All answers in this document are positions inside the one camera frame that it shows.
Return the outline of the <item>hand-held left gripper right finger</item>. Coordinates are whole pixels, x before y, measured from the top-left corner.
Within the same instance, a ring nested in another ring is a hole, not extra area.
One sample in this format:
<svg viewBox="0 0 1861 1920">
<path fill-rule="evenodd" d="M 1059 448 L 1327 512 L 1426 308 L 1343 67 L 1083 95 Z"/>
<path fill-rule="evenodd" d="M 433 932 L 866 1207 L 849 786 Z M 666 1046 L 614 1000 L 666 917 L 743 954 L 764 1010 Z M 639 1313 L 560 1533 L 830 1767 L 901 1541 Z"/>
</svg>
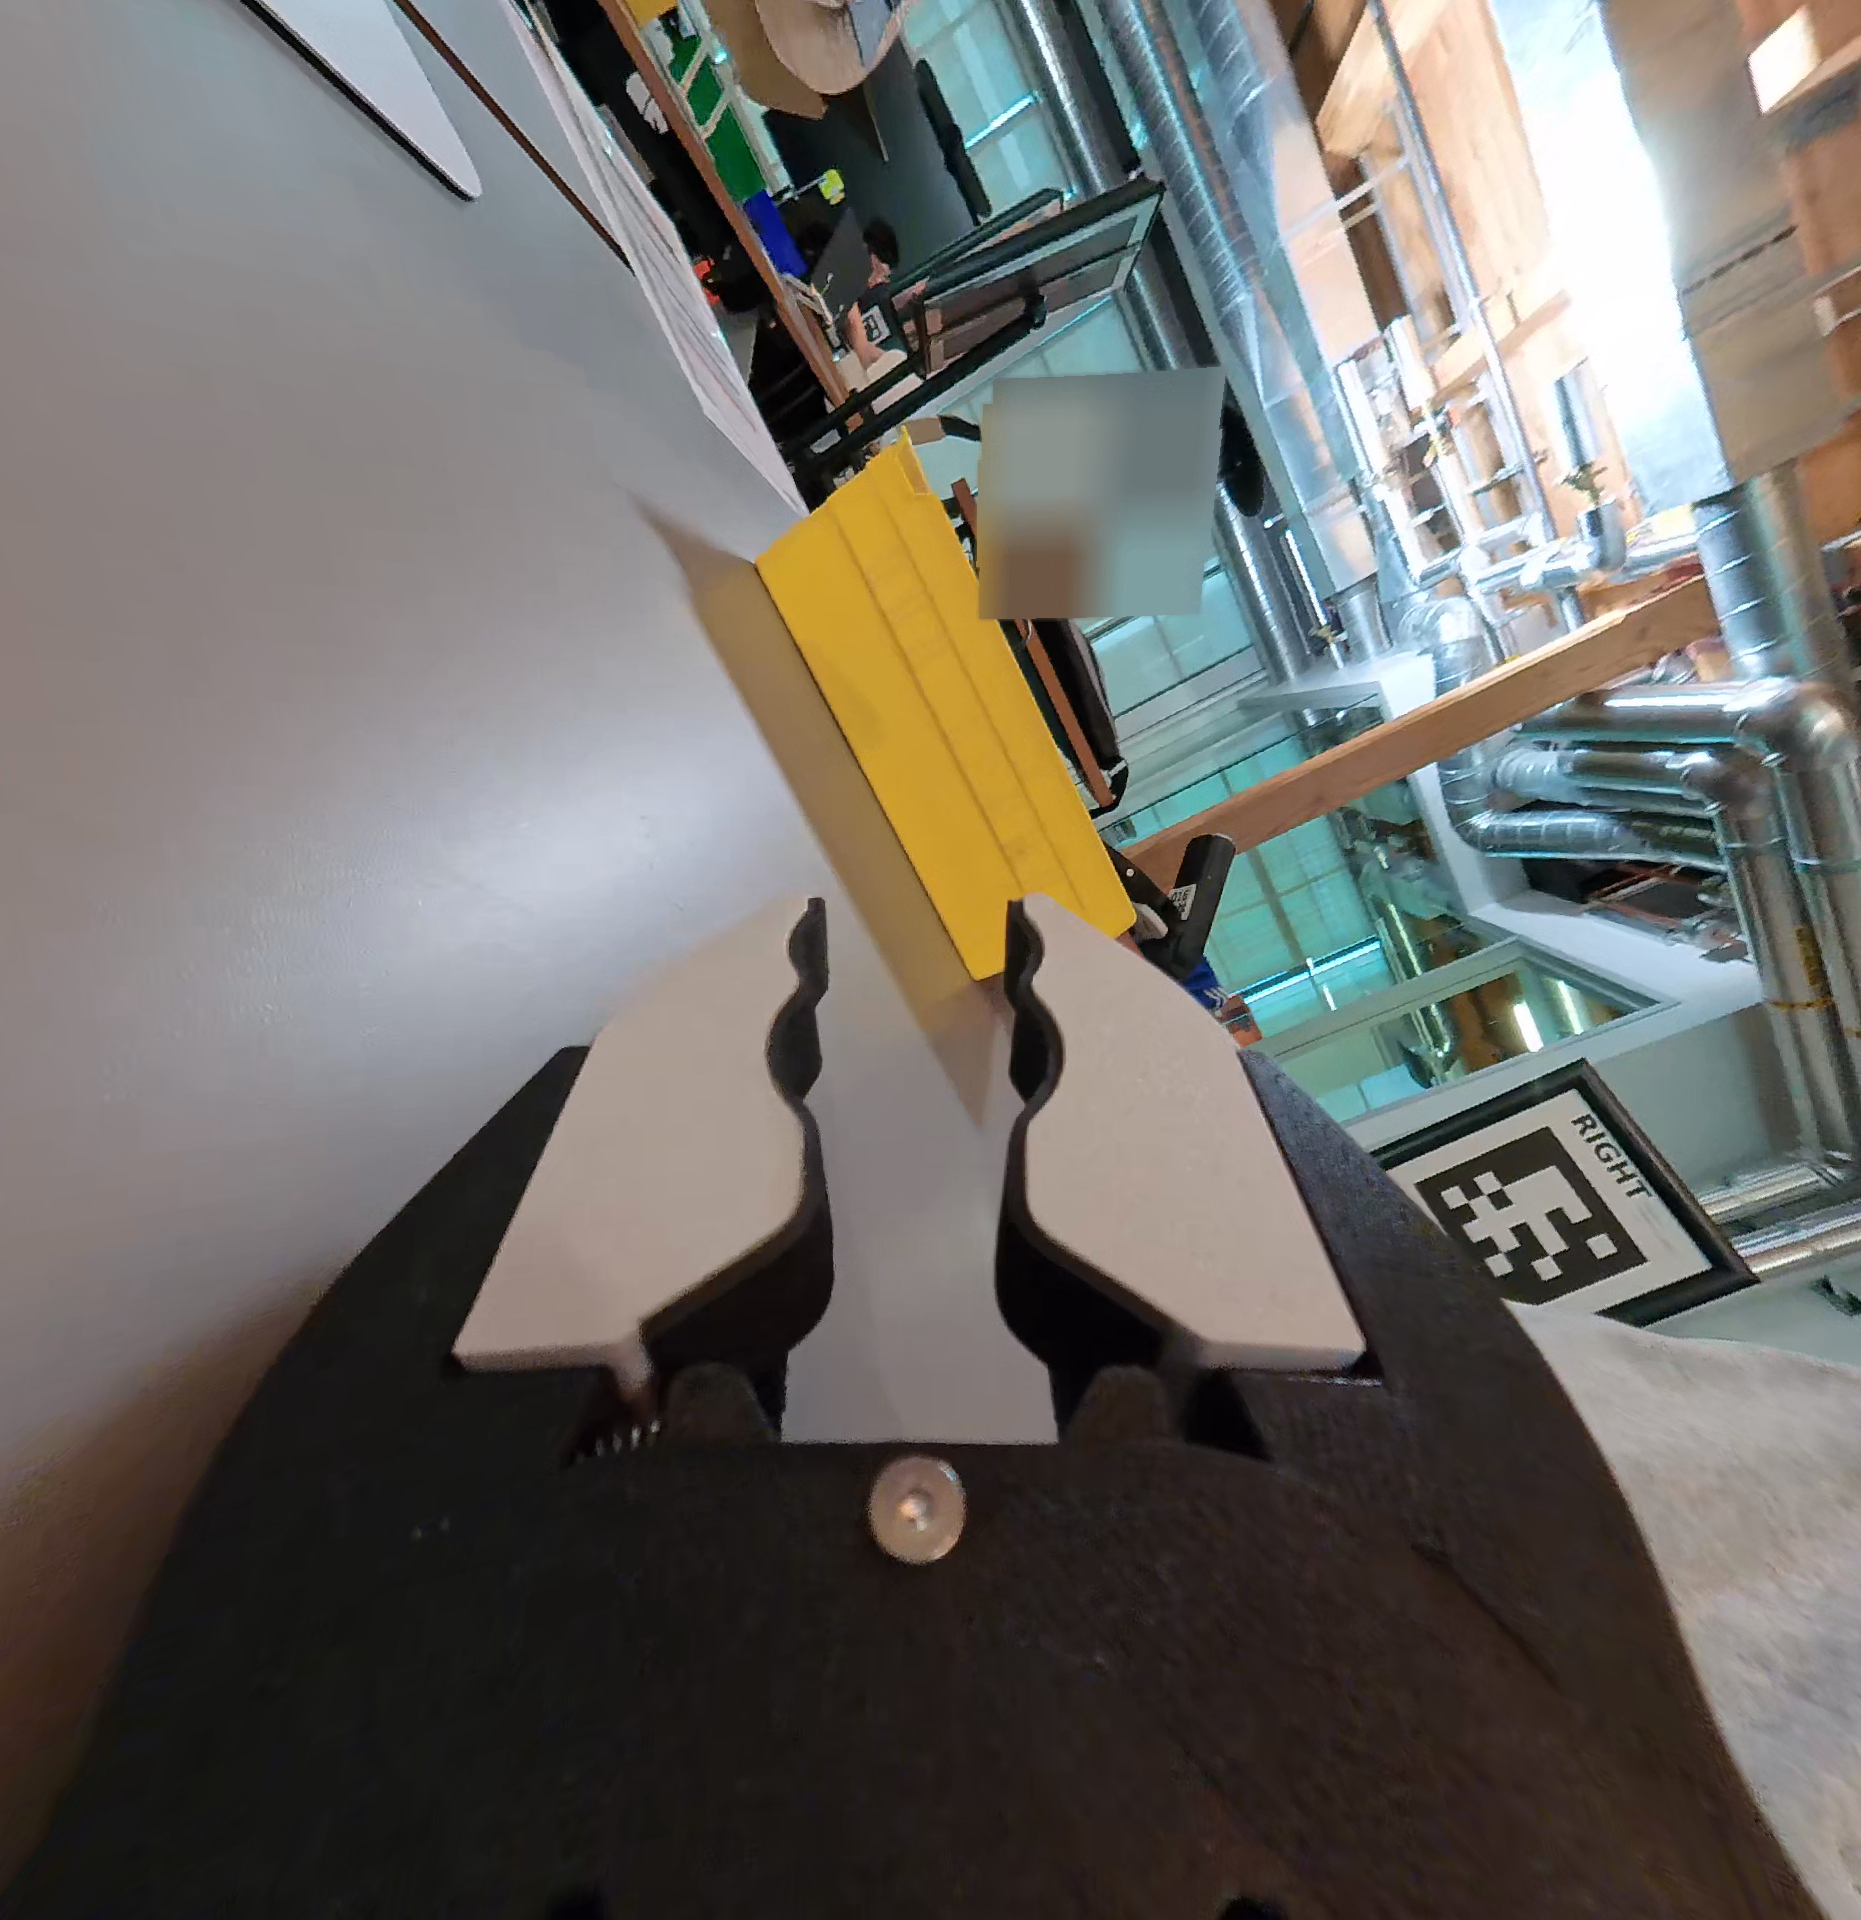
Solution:
<svg viewBox="0 0 1861 1920">
<path fill-rule="evenodd" d="M 1365 1341 L 1229 1031 L 1048 897 L 1006 928 L 1015 1232 L 1205 1372 L 1337 1375 Z"/>
</svg>

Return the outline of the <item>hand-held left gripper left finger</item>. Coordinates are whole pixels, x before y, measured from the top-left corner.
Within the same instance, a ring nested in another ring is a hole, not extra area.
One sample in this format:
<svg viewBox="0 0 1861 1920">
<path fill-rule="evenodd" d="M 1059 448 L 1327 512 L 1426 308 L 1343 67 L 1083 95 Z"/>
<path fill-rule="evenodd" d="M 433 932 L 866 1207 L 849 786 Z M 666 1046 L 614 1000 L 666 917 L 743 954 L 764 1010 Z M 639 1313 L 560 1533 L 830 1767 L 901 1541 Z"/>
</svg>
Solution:
<svg viewBox="0 0 1861 1920">
<path fill-rule="evenodd" d="M 610 1013 L 456 1337 L 463 1369 L 590 1368 L 642 1403 L 700 1362 L 786 1366 L 831 1294 L 807 1105 L 826 991 L 826 902 L 783 898 Z"/>
</svg>

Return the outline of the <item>yellow storage bin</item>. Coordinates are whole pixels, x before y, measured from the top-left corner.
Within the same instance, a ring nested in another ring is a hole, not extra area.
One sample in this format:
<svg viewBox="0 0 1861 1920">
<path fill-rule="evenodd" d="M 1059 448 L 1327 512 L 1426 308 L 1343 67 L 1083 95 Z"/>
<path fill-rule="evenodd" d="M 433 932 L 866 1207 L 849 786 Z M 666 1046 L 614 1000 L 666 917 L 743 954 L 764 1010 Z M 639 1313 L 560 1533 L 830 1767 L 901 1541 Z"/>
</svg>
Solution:
<svg viewBox="0 0 1861 1920">
<path fill-rule="evenodd" d="M 754 564 L 901 853 L 973 981 L 1014 901 L 1134 930 L 1034 693 L 913 448 L 886 448 Z"/>
</svg>

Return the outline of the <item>black framed marker sign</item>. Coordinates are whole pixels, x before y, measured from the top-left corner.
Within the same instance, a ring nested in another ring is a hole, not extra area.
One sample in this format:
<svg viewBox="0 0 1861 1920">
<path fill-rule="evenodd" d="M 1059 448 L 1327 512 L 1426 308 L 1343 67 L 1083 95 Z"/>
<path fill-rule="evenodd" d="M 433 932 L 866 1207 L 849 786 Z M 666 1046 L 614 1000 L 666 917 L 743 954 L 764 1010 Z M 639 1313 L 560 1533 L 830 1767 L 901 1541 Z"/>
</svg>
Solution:
<svg viewBox="0 0 1861 1920">
<path fill-rule="evenodd" d="M 1729 1232 L 1583 1061 L 1375 1159 L 1510 1306 L 1642 1330 L 1758 1285 Z"/>
</svg>

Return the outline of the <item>wooden beam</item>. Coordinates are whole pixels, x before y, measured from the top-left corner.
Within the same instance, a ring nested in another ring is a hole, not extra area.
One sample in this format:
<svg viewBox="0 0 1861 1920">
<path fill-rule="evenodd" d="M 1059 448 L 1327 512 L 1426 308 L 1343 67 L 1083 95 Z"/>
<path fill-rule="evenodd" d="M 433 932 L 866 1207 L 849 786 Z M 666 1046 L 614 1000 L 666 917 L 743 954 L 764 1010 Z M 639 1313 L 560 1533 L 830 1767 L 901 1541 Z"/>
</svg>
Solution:
<svg viewBox="0 0 1861 1920">
<path fill-rule="evenodd" d="M 1256 847 L 1357 804 L 1548 708 L 1609 688 L 1717 633 L 1703 577 L 1688 577 L 1634 606 L 1610 612 L 1540 651 L 1392 720 L 1270 782 L 1233 794 L 1179 826 L 1135 844 L 1126 856 L 1158 886 L 1176 878 L 1187 845 L 1222 834 Z"/>
</svg>

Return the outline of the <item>black framed panel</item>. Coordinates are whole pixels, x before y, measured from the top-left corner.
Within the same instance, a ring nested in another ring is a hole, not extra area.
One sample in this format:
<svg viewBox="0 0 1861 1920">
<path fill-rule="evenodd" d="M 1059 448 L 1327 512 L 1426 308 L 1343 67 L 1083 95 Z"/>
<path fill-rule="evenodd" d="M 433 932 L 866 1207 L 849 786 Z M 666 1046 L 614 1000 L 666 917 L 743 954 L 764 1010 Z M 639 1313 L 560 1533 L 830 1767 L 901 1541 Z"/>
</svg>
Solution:
<svg viewBox="0 0 1861 1920">
<path fill-rule="evenodd" d="M 877 300 L 901 365 L 826 422 L 874 425 L 902 400 L 959 391 L 1052 324 L 1109 302 L 1158 227 L 1163 185 L 1126 180 L 1090 200 L 1047 190 L 973 229 Z"/>
</svg>

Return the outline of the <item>white base document stand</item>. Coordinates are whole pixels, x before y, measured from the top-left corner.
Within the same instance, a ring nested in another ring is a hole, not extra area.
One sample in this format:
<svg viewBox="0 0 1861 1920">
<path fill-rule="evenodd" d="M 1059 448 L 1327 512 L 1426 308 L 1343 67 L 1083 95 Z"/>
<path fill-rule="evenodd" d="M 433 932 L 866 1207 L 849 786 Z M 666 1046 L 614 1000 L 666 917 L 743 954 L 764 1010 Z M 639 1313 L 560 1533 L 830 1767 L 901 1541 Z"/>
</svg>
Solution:
<svg viewBox="0 0 1861 1920">
<path fill-rule="evenodd" d="M 388 3 L 248 3 L 319 76 L 451 196 L 482 197 L 477 168 Z"/>
</svg>

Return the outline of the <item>silver ventilation duct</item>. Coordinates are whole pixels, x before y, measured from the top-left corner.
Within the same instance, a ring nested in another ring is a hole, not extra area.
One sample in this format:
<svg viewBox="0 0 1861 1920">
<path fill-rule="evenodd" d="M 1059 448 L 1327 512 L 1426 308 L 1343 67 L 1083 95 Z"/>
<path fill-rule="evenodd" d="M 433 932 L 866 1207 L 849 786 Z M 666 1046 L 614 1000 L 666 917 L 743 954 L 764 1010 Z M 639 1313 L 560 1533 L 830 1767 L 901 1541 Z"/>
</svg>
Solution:
<svg viewBox="0 0 1861 1920">
<path fill-rule="evenodd" d="M 1449 827 L 1503 858 L 1702 858 L 1758 968 L 1800 1149 L 1861 1176 L 1861 720 L 1816 681 L 1575 697 L 1439 771 Z"/>
</svg>

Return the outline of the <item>long silver duct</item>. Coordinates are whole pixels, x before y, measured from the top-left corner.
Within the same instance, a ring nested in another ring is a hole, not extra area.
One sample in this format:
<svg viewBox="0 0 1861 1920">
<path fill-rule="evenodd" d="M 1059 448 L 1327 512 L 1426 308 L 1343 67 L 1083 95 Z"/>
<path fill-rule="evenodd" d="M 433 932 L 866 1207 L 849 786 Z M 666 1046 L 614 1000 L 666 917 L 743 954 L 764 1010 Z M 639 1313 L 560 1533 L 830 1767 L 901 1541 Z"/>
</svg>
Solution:
<svg viewBox="0 0 1861 1920">
<path fill-rule="evenodd" d="M 1005 11 L 1072 181 L 1158 186 L 1115 308 L 1148 373 L 1223 374 L 1211 531 L 1259 668 L 1375 659 L 1412 573 L 1353 402 L 1380 334 L 1273 5 Z"/>
</svg>

